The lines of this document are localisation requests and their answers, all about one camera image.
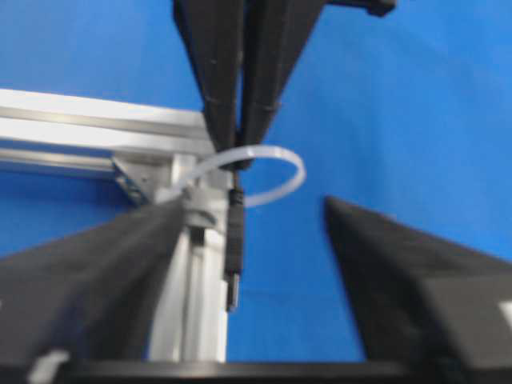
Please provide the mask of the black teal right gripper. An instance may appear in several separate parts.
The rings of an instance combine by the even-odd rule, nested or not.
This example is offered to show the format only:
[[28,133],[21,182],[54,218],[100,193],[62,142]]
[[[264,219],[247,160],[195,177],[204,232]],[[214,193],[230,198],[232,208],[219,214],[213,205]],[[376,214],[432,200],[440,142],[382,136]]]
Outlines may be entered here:
[[[240,146],[262,142],[280,97],[325,6],[325,1],[251,1],[246,12]],[[396,0],[329,0],[384,17]]]

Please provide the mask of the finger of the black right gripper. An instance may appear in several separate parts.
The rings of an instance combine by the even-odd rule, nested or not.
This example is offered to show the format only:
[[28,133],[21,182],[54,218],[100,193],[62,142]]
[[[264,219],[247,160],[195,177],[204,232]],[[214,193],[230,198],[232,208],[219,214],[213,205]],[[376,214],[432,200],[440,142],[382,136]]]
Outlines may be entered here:
[[242,61],[243,1],[175,1],[174,21],[203,100],[217,151],[236,142],[238,71]]

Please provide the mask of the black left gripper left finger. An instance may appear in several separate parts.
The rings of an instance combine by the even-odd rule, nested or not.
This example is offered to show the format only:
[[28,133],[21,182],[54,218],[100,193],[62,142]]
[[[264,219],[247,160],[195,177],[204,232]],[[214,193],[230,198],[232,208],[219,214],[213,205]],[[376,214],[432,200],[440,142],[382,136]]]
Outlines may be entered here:
[[173,200],[5,257],[1,372],[25,374],[53,351],[142,358],[183,223]]

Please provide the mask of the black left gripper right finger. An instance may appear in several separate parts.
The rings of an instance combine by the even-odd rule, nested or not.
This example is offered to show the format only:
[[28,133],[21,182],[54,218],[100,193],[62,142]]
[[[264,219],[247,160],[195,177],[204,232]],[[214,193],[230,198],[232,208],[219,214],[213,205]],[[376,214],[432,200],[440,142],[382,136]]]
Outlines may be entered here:
[[324,218],[368,358],[511,364],[508,261],[332,196]]

